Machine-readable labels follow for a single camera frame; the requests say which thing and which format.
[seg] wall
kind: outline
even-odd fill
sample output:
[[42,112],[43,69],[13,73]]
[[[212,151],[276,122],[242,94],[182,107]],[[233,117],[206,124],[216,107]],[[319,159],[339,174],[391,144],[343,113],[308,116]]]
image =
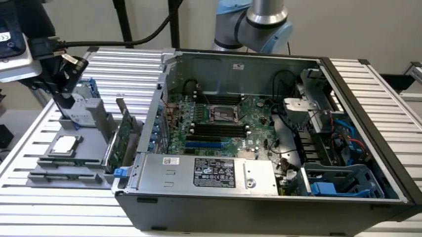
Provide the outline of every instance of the wall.
[[[152,33],[165,18],[166,0],[125,1],[132,36],[140,39]],[[184,0],[178,13],[181,47],[209,49],[216,2]],[[284,2],[294,25],[289,40],[292,54],[365,58],[381,73],[399,73],[409,61],[422,61],[420,0]],[[45,4],[45,9],[62,40],[121,40],[110,0],[53,0]],[[166,27],[150,42],[137,48],[169,46]],[[69,49],[73,55],[81,56],[83,52],[85,48]],[[27,93],[21,88],[15,90],[13,93]]]

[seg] black pole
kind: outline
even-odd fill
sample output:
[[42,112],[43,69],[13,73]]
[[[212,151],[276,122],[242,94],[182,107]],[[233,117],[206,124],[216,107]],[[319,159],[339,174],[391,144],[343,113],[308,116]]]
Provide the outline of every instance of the black pole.
[[168,14],[177,12],[169,19],[169,34],[170,34],[170,47],[180,48],[180,36],[178,36],[178,0],[166,0],[168,2]]
[[124,0],[112,0],[112,4],[117,13],[122,41],[133,41],[129,20],[126,18],[125,2]]

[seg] white sticker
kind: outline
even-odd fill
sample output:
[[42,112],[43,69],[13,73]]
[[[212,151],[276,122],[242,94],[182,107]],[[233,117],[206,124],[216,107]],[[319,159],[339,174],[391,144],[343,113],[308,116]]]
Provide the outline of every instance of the white sticker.
[[10,33],[9,32],[1,32],[0,33],[0,42],[7,41],[10,39]]
[[242,70],[244,69],[244,64],[233,64],[232,69],[234,70]]
[[164,157],[162,164],[178,164],[178,157]]

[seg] green circuit board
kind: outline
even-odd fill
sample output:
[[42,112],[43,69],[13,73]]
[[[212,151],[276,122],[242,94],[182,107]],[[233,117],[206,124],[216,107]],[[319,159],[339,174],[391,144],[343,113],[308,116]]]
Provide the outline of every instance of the green circuit board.
[[110,173],[121,166],[132,129],[132,118],[128,111],[124,110],[121,123],[114,133],[112,144],[109,145],[109,154],[106,154],[106,168]]
[[[242,155],[246,152],[256,152],[260,157],[266,159],[266,151],[264,151],[264,140],[270,143],[276,139],[273,126],[269,125],[269,105],[264,104],[260,107],[256,103],[264,104],[264,98],[257,96],[245,96],[242,102],[236,106],[217,105],[217,104],[198,104],[192,101],[189,97],[182,97],[181,94],[169,95],[168,103],[177,105],[177,110],[173,110],[172,116],[181,118],[177,126],[169,126],[169,146],[168,154],[170,155],[197,155],[197,156],[218,156],[218,157],[237,157],[237,153]],[[214,121],[210,119],[209,108],[218,106],[218,108],[233,108],[237,110],[237,122],[225,121],[220,119]],[[196,111],[201,109],[201,116],[197,117]],[[221,137],[222,149],[194,148],[194,153],[185,154],[185,137],[189,135],[189,125],[194,120],[200,124],[217,125],[246,125],[249,127],[249,134],[242,137]]]

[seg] power supply label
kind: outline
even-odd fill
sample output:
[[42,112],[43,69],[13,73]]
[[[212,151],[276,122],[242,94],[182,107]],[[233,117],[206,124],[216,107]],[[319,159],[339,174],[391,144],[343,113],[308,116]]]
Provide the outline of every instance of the power supply label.
[[194,158],[193,185],[209,188],[234,188],[234,161],[232,159]]

